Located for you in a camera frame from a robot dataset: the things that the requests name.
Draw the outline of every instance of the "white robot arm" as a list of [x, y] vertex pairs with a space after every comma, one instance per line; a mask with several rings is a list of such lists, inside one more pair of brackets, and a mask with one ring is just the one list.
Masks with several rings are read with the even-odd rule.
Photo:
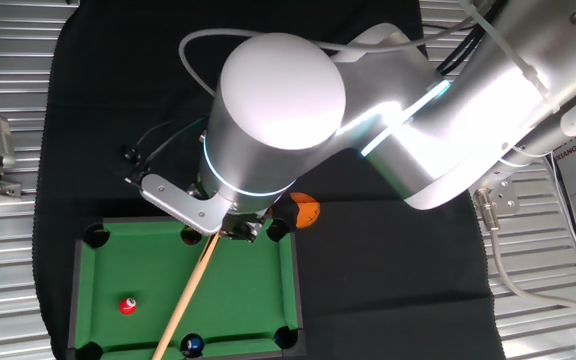
[[576, 1], [510, 1], [494, 29], [463, 4], [488, 35], [452, 84], [390, 24], [347, 46], [208, 33], [254, 36], [230, 55], [214, 92], [203, 197], [156, 174], [142, 179], [142, 195], [213, 234], [227, 215], [261, 217], [299, 176], [355, 148], [408, 204], [430, 209], [574, 136], [576, 106], [566, 106], [576, 98]]

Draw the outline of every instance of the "billiard ball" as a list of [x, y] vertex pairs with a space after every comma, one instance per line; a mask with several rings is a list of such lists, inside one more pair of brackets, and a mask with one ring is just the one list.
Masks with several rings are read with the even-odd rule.
[[133, 298], [126, 298], [119, 303], [119, 312], [123, 315], [131, 315], [137, 310], [137, 301]]
[[181, 353], [187, 358], [201, 356], [204, 349], [204, 340], [197, 334], [188, 334], [181, 340]]

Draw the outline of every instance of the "black ball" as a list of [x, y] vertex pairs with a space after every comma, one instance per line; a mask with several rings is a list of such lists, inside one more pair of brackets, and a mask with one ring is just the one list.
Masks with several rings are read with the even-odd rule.
[[197, 334], [188, 334], [181, 340], [181, 354], [186, 358], [198, 358], [204, 349], [204, 340]]

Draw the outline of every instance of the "black cable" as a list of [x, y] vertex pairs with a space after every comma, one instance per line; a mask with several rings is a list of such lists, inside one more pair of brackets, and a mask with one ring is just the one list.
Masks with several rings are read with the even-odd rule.
[[170, 123], [172, 123], [172, 120], [171, 120], [171, 121], [166, 121], [166, 122], [163, 122], [163, 123], [161, 123], [161, 124], [159, 124], [159, 125], [155, 125], [155, 126], [151, 127], [150, 129], [148, 129], [148, 131], [146, 131], [143, 135], [141, 135], [141, 138], [139, 138], [139, 141], [137, 141], [137, 144], [136, 144], [135, 146], [136, 146], [136, 147], [139, 147], [139, 145], [141, 144], [141, 142], [144, 141], [144, 139], [146, 138], [146, 136], [148, 136], [148, 134], [150, 134], [150, 133], [153, 132], [154, 130], [157, 130], [157, 129], [159, 129], [160, 127], [162, 127], [162, 126], [164, 126], [164, 125], [168, 125], [168, 124], [170, 124]]
[[174, 134], [172, 134], [166, 141], [164, 141], [161, 145], [159, 145], [158, 148], [156, 148], [153, 152], [150, 153], [150, 155], [148, 155], [148, 157], [146, 158], [146, 160], [144, 160], [143, 163], [140, 163], [138, 165], [138, 167], [141, 167], [142, 169], [146, 169], [148, 167], [148, 165], [150, 164], [150, 162], [157, 156], [159, 155], [159, 153], [165, 149], [174, 139], [177, 138], [177, 136], [183, 134], [184, 132], [188, 131], [189, 129], [193, 128], [194, 126], [199, 125], [200, 123], [204, 122], [206, 119], [208, 119], [208, 117], [202, 117], [198, 120], [195, 120], [193, 123], [191, 123], [190, 125], [184, 127], [183, 129], [177, 130]]
[[481, 38], [479, 38], [479, 40], [473, 40], [472, 42], [470, 42], [470, 45], [468, 45], [463, 54], [461, 54], [461, 56], [459, 56], [457, 60], [455, 60], [455, 62], [452, 63], [452, 65], [440, 71], [441, 75], [446, 76], [451, 72], [453, 72], [457, 67], [459, 67], [459, 65], [461, 65], [468, 58], [468, 56], [470, 56], [470, 54], [472, 54], [472, 52], [475, 51], [480, 41]]
[[462, 51], [464, 51], [474, 40], [475, 38], [475, 31], [471, 31], [470, 34], [468, 34], [468, 36], [466, 36], [466, 38], [464, 39], [464, 41], [462, 41], [461, 43], [459, 43], [459, 45], [457, 45], [457, 47], [455, 48], [455, 50], [453, 50], [444, 61], [442, 61], [441, 64], [439, 64], [439, 66], [437, 66], [437, 71], [439, 72], [443, 72], [443, 70], [445, 68], [447, 68], [450, 63], [459, 55], [461, 54]]
[[[450, 29], [448, 26], [443, 26], [443, 25], [435, 25], [435, 24], [422, 24], [423, 27], [429, 27], [429, 28], [433, 28], [433, 29], [440, 29], [440, 30], [448, 30]], [[471, 25], [471, 26], [467, 26], [459, 31], [466, 31], [466, 30], [472, 30], [475, 27], [475, 25]]]
[[[490, 7], [490, 10], [488, 10], [488, 12], [484, 15], [486, 21], [493, 22], [497, 18], [497, 16], [501, 13], [501, 11], [503, 10], [503, 8], [506, 6], [507, 3], [508, 0], [495, 1]], [[450, 53], [448, 57], [446, 57], [446, 60], [444, 60], [437, 67], [437, 71], [439, 71], [444, 76], [454, 71], [475, 50], [477, 45], [479, 45], [479, 43], [483, 39], [484, 35], [486, 35], [485, 30], [479, 24], [475, 25], [470, 34], [468, 34], [468, 36], [466, 37], [466, 39], [464, 39], [464, 41], [462, 41], [459, 44], [459, 46], [457, 46], [457, 48], [452, 53]], [[457, 56], [459, 56], [459, 58], [457, 58], [457, 60], [455, 60], [454, 63], [450, 64], [451, 61], [455, 59]]]

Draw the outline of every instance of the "black cloth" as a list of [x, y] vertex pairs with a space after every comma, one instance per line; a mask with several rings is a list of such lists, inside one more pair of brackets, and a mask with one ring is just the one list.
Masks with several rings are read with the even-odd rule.
[[[57, 359], [67, 347], [75, 239], [91, 219], [161, 216], [123, 181], [121, 146], [147, 153], [210, 111], [211, 97], [184, 71], [179, 41], [199, 29], [287, 32], [346, 43], [390, 22], [422, 35], [416, 1], [88, 0], [65, 24], [50, 79], [33, 236], [41, 313]], [[189, 45], [214, 86], [243, 39]], [[196, 176], [197, 134], [153, 163], [180, 186]], [[466, 194], [431, 211], [401, 201], [354, 151], [337, 154], [291, 191], [322, 202], [297, 234], [308, 359], [502, 359], [486, 256]]]

